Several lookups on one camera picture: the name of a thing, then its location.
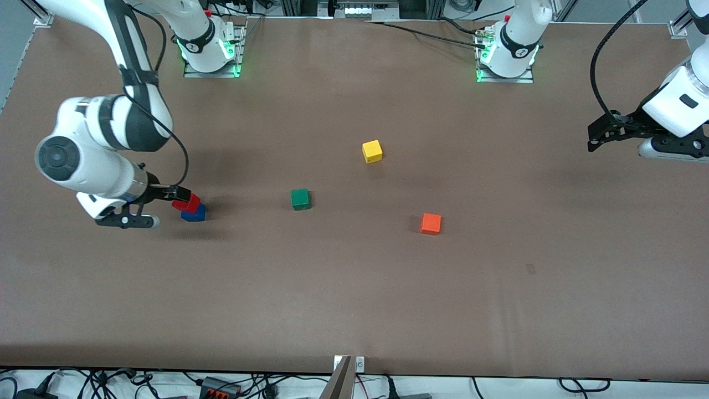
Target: white floor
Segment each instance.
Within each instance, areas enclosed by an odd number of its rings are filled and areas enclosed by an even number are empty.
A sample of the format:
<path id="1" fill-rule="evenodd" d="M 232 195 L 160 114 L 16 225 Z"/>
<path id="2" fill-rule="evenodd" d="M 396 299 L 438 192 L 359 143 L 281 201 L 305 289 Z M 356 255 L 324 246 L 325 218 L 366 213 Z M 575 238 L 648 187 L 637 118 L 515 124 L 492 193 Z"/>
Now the white floor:
<path id="1" fill-rule="evenodd" d="M 25 388 L 37 388 L 37 385 L 51 373 L 47 370 L 22 370 L 9 371 L 0 374 L 0 378 L 13 377 L 17 380 L 20 390 Z M 186 396 L 188 399 L 199 399 L 200 388 L 191 382 L 187 377 L 177 372 L 148 371 L 155 377 L 151 384 L 155 387 L 158 395 L 162 399 L 176 396 Z M 222 381 L 239 381 L 250 377 L 249 374 L 242 373 L 190 373 L 193 378 L 205 378 L 211 376 Z M 369 399 L 389 394 L 389 385 L 386 378 L 382 376 L 366 376 L 364 382 Z M 400 396 L 429 393 L 433 399 L 458 399 L 473 398 L 478 399 L 475 393 L 472 379 L 467 377 L 420 377 L 420 376 L 394 376 L 397 392 Z M 85 377 L 75 371 L 62 371 L 57 374 L 49 387 L 49 393 L 57 395 L 60 399 L 76 398 L 81 386 L 85 382 Z M 484 399 L 499 398 L 524 398 L 524 399 L 563 399 L 582 398 L 581 394 L 568 393 L 561 389 L 559 382 L 554 379 L 542 378 L 477 378 L 478 386 Z M 598 381 L 581 381 L 587 388 L 597 388 L 603 383 Z M 571 381 L 566 381 L 570 388 L 574 387 Z M 116 394 L 118 399 L 134 398 L 136 387 L 125 377 L 117 377 L 109 383 L 109 388 Z M 250 382 L 243 383 L 242 389 L 248 389 Z M 296 378 L 289 378 L 278 384 L 278 398 L 280 399 L 301 399 L 319 398 L 325 387 L 324 381 L 308 380 L 303 381 Z M 9 381 L 0 383 L 0 398 L 12 398 L 13 385 Z M 364 391 L 359 384 L 354 387 L 353 399 L 366 399 Z M 87 388 L 84 397 L 90 398 L 92 390 Z M 659 383 L 659 382 L 638 382 L 638 381 L 613 381 L 610 388 L 602 393 L 589 393 L 589 399 L 660 399 L 660 398 L 709 398 L 709 384 L 707 383 Z M 148 389 L 141 388 L 136 399 L 155 399 Z"/>

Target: brown table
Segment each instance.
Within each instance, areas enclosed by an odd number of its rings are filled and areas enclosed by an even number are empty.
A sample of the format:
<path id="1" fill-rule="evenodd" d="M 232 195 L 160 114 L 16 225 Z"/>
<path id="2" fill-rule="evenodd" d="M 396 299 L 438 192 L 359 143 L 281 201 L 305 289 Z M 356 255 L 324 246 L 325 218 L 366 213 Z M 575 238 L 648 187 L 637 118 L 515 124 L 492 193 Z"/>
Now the brown table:
<path id="1" fill-rule="evenodd" d="M 234 80 L 183 79 L 171 47 L 161 88 L 209 220 L 153 203 L 158 230 L 121 231 L 33 163 L 62 100 L 120 92 L 102 39 L 57 20 L 0 117 L 0 364 L 706 378 L 709 172 L 637 141 L 586 152 L 607 30 L 550 26 L 534 84 L 475 83 L 470 49 L 359 21 L 265 21 Z M 632 111 L 687 54 L 621 28 L 607 103 Z M 128 156 L 182 172 L 174 143 Z M 315 206 L 294 212 L 300 187 Z M 441 235 L 413 231 L 423 212 Z"/>

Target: black strap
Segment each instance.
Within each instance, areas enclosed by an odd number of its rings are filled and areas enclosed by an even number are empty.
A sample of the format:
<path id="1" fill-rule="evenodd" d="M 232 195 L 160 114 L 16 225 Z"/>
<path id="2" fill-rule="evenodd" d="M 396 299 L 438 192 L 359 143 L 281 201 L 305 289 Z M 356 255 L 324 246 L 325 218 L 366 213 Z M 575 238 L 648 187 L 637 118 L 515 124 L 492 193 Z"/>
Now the black strap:
<path id="1" fill-rule="evenodd" d="M 204 49 L 204 46 L 212 41 L 212 39 L 214 38 L 214 33 L 216 32 L 216 28 L 214 27 L 214 21 L 209 18 L 207 18 L 207 21 L 209 21 L 209 27 L 207 28 L 207 31 L 198 38 L 192 40 L 185 40 L 175 35 L 177 41 L 180 42 L 180 44 L 185 50 L 193 54 L 199 54 L 202 52 L 202 49 Z"/>
<path id="2" fill-rule="evenodd" d="M 502 26 L 500 39 L 502 40 L 502 44 L 510 51 L 510 53 L 512 53 L 512 58 L 517 59 L 527 57 L 527 55 L 531 53 L 539 43 L 539 40 L 528 45 L 521 45 L 515 42 L 510 39 L 510 36 L 507 35 L 507 24 Z"/>
<path id="3" fill-rule="evenodd" d="M 122 65 L 118 69 L 121 71 L 123 86 L 138 86 L 139 84 L 158 85 L 157 72 L 153 70 L 129 70 Z"/>
<path id="4" fill-rule="evenodd" d="M 123 147 L 123 145 L 118 142 L 111 128 L 111 121 L 113 121 L 113 103 L 115 103 L 119 97 L 120 95 L 118 94 L 110 94 L 101 100 L 101 105 L 99 106 L 99 127 L 101 127 L 101 133 L 111 147 L 116 150 L 126 150 L 127 148 Z"/>

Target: gray floor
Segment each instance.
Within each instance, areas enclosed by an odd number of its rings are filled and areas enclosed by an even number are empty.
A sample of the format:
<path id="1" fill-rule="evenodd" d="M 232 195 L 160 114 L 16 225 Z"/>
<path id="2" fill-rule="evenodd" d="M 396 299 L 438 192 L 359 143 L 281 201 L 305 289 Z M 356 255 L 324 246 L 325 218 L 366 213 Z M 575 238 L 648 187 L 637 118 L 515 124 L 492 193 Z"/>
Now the gray floor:
<path id="1" fill-rule="evenodd" d="M 18 0 L 0 1 L 0 111 L 10 93 L 27 42 L 32 36 L 34 17 Z"/>

